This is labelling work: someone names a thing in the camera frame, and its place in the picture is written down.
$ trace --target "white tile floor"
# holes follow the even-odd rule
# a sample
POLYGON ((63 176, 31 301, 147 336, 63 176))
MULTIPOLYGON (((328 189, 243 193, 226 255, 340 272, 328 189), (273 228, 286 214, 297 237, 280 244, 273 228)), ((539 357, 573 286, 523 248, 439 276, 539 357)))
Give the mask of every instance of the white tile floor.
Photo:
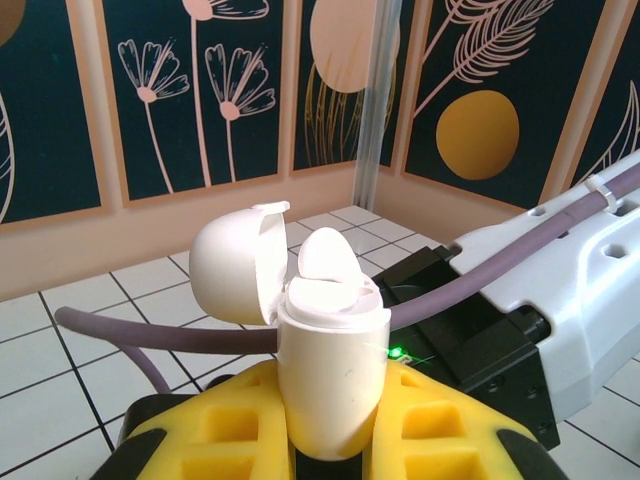
MULTIPOLYGON (((289 278, 302 242, 325 226, 343 232, 370 276, 423 246, 437 245, 349 207, 287 226, 289 278)), ((240 328, 200 310, 189 286, 188 258, 184 252, 0 303, 0 477, 88 479, 117 443, 128 406, 153 393, 116 348, 54 327, 51 314, 57 308, 186 328, 240 328)), ((146 352, 179 393, 197 393, 218 375, 268 358, 146 352)), ((553 457, 571 479, 640 478, 639 407, 640 355, 593 405, 559 426, 562 445, 553 457)))

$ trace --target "hinged cap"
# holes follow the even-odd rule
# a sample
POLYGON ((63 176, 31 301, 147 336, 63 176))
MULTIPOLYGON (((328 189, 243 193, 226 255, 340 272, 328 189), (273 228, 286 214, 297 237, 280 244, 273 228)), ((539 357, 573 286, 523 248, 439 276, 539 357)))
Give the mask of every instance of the hinged cap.
POLYGON ((189 255, 189 275, 205 313, 230 323, 271 325, 287 272, 287 210, 286 201, 254 205, 200 231, 189 255))

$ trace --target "white cable tie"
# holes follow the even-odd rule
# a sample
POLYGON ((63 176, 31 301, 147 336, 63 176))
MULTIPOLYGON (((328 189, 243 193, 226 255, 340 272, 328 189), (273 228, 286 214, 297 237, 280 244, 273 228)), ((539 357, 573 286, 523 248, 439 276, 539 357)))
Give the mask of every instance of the white cable tie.
POLYGON ((602 181, 602 178, 598 175, 591 175, 584 182, 590 192, 598 192, 607 201, 607 208, 605 212, 616 213, 618 211, 618 200, 615 195, 602 181))

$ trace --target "white robotic arm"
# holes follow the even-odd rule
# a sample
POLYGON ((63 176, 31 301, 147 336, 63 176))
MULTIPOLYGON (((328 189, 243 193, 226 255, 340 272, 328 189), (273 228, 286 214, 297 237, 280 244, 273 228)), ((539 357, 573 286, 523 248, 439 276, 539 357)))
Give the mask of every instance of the white robotic arm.
MULTIPOLYGON (((640 153, 586 184, 500 225, 460 237, 450 261, 460 274, 600 189, 640 161, 640 153)), ((534 307, 551 325, 538 344, 556 420, 592 403, 602 386, 640 351, 640 189, 608 196, 610 208, 565 232, 481 290, 505 313, 534 307)))

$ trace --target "green led light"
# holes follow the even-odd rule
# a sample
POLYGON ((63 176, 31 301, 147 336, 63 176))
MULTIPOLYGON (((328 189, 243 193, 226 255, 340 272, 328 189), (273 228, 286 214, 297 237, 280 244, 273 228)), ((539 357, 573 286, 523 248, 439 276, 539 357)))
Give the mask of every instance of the green led light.
POLYGON ((391 358, 400 358, 402 355, 404 355, 404 350, 400 347, 395 347, 389 350, 389 356, 391 358))

